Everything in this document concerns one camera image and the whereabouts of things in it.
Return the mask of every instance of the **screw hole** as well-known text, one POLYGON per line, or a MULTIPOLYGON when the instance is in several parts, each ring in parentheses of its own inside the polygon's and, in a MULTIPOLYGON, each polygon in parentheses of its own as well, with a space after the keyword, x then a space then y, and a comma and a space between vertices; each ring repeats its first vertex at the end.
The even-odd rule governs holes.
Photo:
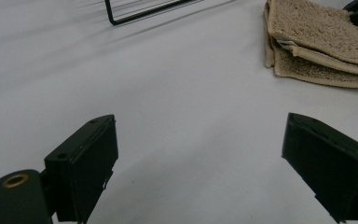
POLYGON ((29 176, 26 174, 13 175, 4 181, 3 186, 7 189, 11 189, 23 184, 28 178, 29 176))
POLYGON ((68 154, 66 154, 66 153, 60 153, 60 154, 57 155, 57 158, 58 159, 65 159, 67 156, 68 156, 68 154))

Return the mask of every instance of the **white table surface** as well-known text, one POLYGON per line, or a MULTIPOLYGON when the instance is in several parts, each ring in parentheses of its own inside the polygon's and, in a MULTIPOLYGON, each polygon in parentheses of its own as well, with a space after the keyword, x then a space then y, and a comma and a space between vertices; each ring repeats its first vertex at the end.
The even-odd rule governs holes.
POLYGON ((113 27, 98 0, 0 0, 0 177, 41 172, 86 121, 115 114, 119 159, 90 224, 335 223, 281 158, 283 133, 296 112, 358 141, 358 90, 273 76, 264 3, 113 27))

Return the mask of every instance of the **white surface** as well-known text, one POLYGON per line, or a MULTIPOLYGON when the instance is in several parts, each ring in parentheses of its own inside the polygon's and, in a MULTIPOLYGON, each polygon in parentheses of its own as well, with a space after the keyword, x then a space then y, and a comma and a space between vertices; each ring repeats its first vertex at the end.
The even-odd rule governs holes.
POLYGON ((265 1, 115 28, 90 3, 0 0, 0 177, 42 171, 86 121, 115 114, 119 159, 90 224, 335 223, 281 158, 283 132, 297 112, 358 140, 358 90, 274 77, 265 1))

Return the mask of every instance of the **towel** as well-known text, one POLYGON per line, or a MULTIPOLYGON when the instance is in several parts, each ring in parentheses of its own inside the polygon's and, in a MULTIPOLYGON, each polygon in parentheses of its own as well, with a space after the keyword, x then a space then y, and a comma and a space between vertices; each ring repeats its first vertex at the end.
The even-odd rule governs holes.
POLYGON ((308 0, 268 0, 266 67, 277 77, 358 88, 358 27, 350 15, 308 0))

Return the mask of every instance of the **folded towel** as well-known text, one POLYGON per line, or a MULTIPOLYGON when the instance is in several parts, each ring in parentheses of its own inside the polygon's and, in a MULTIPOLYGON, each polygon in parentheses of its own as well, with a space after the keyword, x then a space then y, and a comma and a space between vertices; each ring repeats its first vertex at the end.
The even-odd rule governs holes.
POLYGON ((268 0, 266 67, 278 77, 358 88, 358 27, 350 13, 308 0, 268 0))

